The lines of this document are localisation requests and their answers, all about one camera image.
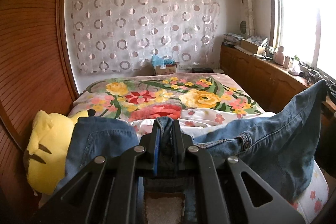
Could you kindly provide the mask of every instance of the bed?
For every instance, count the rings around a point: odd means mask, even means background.
[[[70,115],[94,109],[96,116],[118,118],[135,128],[138,138],[152,131],[154,119],[178,119],[193,137],[235,119],[275,115],[265,112],[229,76],[176,73],[107,79],[91,84],[74,102]],[[328,185],[318,165],[312,180],[292,206],[310,223],[328,200]]]

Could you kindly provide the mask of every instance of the yellow plush toy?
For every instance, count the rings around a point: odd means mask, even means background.
[[[48,195],[53,193],[64,177],[66,156],[78,118],[94,116],[94,112],[85,110],[72,117],[42,110],[36,114],[24,154],[27,180],[33,189]]]

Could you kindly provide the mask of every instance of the wooden wardrobe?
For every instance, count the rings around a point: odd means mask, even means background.
[[[76,98],[64,60],[63,3],[0,0],[0,207],[7,202],[20,220],[38,209],[22,160],[34,116],[68,114]]]

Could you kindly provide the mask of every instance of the power outlet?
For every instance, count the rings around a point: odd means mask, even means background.
[[[189,65],[179,65],[178,70],[187,70],[189,68]]]

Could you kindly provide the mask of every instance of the silver bolt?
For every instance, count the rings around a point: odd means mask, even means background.
[[[94,162],[97,164],[102,164],[103,162],[105,162],[105,158],[103,156],[95,157]]]
[[[188,147],[188,151],[191,153],[196,153],[199,150],[197,146],[191,145]]]
[[[144,152],[145,148],[142,145],[137,145],[137,146],[134,147],[134,151],[138,152],[138,153]]]
[[[236,156],[231,156],[231,157],[228,157],[227,160],[229,161],[229,163],[231,164],[236,164],[239,159],[236,157]]]

